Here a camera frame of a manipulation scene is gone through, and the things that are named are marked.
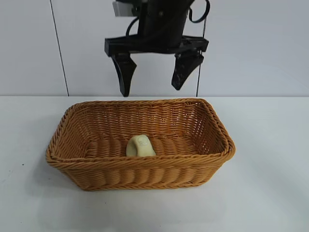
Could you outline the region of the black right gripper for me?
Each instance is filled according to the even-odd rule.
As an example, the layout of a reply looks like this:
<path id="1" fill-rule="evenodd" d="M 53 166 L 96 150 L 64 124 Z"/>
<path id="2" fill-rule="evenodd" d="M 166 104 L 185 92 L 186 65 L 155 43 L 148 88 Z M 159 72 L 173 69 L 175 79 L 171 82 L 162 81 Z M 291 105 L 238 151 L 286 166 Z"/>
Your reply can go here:
<path id="1" fill-rule="evenodd" d="M 132 17 L 125 35 L 106 38 L 104 49 L 112 57 L 120 92 L 129 96 L 131 80 L 137 67 L 132 53 L 175 54 L 172 86 L 180 90 L 189 75 L 202 64 L 208 41 L 203 37 L 184 35 L 187 20 L 198 24 L 209 14 L 209 1 L 198 19 L 193 18 L 192 0 L 116 0 L 116 16 Z"/>

